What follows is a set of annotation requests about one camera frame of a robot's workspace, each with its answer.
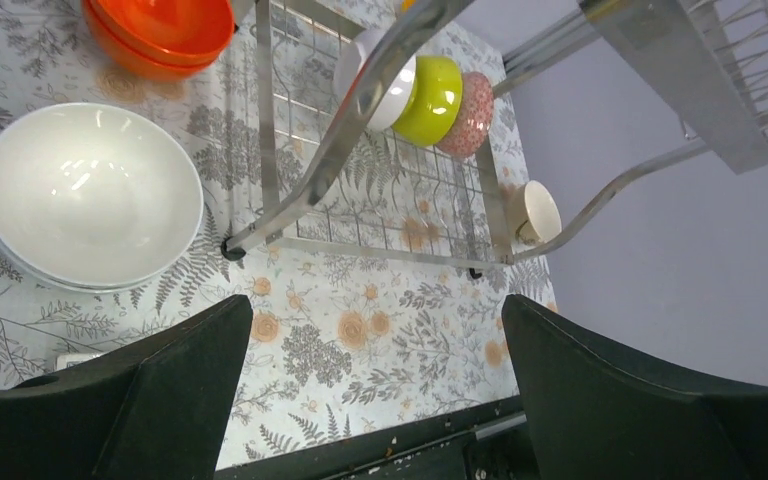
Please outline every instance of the orange bowl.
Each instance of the orange bowl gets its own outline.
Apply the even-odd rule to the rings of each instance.
[[[177,82],[191,77],[210,66],[210,63],[207,63],[204,65],[181,67],[155,62],[139,52],[128,48],[127,45],[116,38],[113,32],[105,27],[98,16],[96,16],[95,10],[89,4],[89,0],[83,0],[83,4],[84,18],[96,42],[116,63],[141,77],[157,82]]]
[[[229,0],[90,0],[99,20],[125,45],[169,65],[203,65],[231,43]]]

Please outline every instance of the dish rack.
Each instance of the dish rack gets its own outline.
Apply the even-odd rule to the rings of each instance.
[[[477,278],[563,246],[630,183],[704,152],[737,174],[768,164],[768,0],[582,0],[505,57],[495,96],[604,38],[678,113],[688,143],[620,174],[554,239],[515,253],[492,133],[474,158],[458,160],[365,130],[402,65],[470,3],[417,1],[338,104],[328,75],[288,83],[292,72],[273,55],[327,69],[362,28],[316,2],[257,2],[263,213],[223,242],[225,258],[266,242],[464,267]],[[300,178],[282,171],[287,155],[308,163]]]

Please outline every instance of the red patterned bowl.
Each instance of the red patterned bowl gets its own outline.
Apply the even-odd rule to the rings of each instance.
[[[493,122],[493,86],[480,72],[463,75],[464,95],[461,109],[449,133],[437,148],[453,157],[472,156],[487,138]]]

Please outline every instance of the yellow-green bowl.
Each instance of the yellow-green bowl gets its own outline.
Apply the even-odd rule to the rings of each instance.
[[[414,145],[428,147],[446,136],[463,99],[463,77],[448,57],[416,57],[416,98],[393,124]]]

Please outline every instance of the black rubber foot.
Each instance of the black rubber foot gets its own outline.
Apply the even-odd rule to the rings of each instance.
[[[245,250],[228,250],[228,238],[225,239],[224,242],[222,242],[222,246],[219,247],[219,250],[222,252],[222,256],[225,257],[225,260],[228,260],[230,262],[237,262],[243,259],[243,257],[246,256]]]

